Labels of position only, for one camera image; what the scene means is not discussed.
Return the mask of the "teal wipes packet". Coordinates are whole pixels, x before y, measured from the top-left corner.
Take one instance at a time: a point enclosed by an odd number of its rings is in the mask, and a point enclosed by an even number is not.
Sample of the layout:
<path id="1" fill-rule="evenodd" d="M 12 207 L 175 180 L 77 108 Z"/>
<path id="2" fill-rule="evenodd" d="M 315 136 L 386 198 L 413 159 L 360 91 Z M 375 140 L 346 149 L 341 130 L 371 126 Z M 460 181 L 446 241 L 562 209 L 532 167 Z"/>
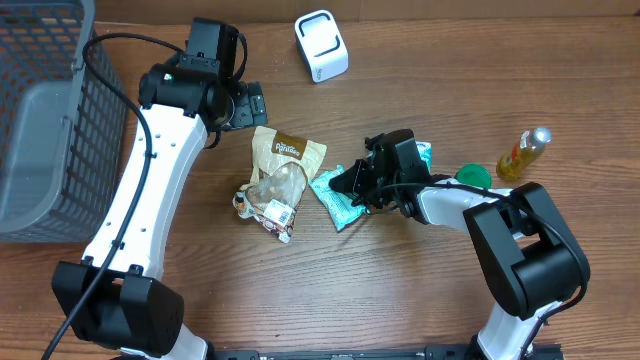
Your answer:
<path id="1" fill-rule="evenodd" d="M 317 176 L 310 183 L 314 194 L 328 211 L 337 232 L 358 220 L 366 212 L 364 205 L 353 206 L 349 197 L 330 188 L 329 181 L 343 172 L 344 167 L 338 165 L 334 170 Z"/>

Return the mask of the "green white tissue pack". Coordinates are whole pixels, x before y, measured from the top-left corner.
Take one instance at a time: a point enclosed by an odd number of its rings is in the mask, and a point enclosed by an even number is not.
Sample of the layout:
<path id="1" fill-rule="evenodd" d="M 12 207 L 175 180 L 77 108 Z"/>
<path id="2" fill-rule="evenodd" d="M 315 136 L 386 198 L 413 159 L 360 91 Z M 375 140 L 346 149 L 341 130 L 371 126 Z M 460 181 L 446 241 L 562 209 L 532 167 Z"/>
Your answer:
<path id="1" fill-rule="evenodd" d="M 432 164 L 432 146 L 429 142 L 420 142 L 416 143 L 419 157 L 426 164 L 428 170 L 431 170 Z"/>

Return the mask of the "brown Panera snack bag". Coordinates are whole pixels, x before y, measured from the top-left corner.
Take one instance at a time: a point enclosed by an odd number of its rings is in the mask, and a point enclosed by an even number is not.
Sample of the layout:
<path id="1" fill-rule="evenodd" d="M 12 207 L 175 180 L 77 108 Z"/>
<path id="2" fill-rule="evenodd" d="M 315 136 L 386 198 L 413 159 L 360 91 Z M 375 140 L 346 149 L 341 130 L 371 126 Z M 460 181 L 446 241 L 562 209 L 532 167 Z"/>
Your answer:
<path id="1" fill-rule="evenodd" d="M 253 172 L 242 190 L 260 211 L 272 200 L 295 208 L 326 152 L 324 144 L 258 126 L 252 139 Z"/>

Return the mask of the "small brown snack packet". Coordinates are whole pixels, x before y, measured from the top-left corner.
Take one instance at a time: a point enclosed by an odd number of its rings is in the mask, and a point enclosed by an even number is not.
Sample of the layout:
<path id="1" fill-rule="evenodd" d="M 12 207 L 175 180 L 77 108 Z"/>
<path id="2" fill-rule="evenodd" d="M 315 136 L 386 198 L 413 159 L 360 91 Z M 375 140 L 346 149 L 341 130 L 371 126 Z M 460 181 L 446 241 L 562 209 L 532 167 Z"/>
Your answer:
<path id="1" fill-rule="evenodd" d="M 233 205 L 242 219 L 253 218 L 282 243 L 292 238 L 296 210 L 278 200 L 271 200 L 264 210 L 254 207 L 244 192 L 236 192 Z"/>

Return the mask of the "green lid glass jar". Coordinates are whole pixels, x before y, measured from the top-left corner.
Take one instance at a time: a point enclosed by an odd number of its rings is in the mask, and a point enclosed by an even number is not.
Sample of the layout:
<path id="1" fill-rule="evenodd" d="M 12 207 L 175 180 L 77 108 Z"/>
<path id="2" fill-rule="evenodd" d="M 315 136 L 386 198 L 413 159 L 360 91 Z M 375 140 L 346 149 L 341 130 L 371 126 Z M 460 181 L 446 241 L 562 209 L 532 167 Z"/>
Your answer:
<path id="1" fill-rule="evenodd" d="M 455 179 L 464 185 L 488 189 L 492 186 L 492 176 L 483 166 L 478 164 L 466 164 L 455 174 Z"/>

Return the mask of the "yellow drink bottle silver cap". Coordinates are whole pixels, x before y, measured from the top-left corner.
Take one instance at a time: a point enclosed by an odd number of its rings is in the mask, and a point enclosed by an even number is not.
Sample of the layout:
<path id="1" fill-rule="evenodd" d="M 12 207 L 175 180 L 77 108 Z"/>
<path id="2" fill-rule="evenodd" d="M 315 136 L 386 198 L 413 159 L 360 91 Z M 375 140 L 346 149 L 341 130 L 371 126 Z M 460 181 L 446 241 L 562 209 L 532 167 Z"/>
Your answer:
<path id="1" fill-rule="evenodd" d="M 552 133 L 548 128 L 526 130 L 511 149 L 499 158 L 497 175 L 505 181 L 518 180 L 524 170 L 542 155 L 551 140 Z"/>

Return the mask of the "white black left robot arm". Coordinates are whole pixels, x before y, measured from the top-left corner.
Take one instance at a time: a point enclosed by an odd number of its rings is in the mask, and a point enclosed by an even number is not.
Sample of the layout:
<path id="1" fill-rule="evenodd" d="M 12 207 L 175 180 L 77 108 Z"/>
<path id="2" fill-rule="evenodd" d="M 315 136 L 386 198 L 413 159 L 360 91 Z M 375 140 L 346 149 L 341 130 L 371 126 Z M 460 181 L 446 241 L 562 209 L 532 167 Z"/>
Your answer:
<path id="1" fill-rule="evenodd" d="M 77 263 L 60 262 L 52 290 L 76 337 L 121 359 L 211 359 L 213 345 L 184 322 L 166 286 L 171 223 L 198 154 L 225 131 L 264 125 L 264 95 L 242 75 L 248 48 L 235 27 L 197 18 L 184 47 L 154 65 L 129 107 L 138 125 L 102 225 Z"/>

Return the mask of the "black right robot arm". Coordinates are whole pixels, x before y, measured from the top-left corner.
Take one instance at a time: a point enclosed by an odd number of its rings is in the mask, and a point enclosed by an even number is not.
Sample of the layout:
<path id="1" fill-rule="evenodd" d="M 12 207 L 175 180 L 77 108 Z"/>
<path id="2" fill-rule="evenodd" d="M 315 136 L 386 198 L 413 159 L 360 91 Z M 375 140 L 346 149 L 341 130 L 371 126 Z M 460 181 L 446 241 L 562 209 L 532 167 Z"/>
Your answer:
<path id="1" fill-rule="evenodd" d="M 383 209 L 471 238 L 495 304 L 467 344 L 428 345 L 427 359 L 561 359 L 558 345 L 534 340 L 548 320 L 577 305 L 588 259 L 546 189 L 534 182 L 489 189 L 433 175 L 410 129 L 365 141 L 369 154 L 329 182 L 355 206 Z"/>

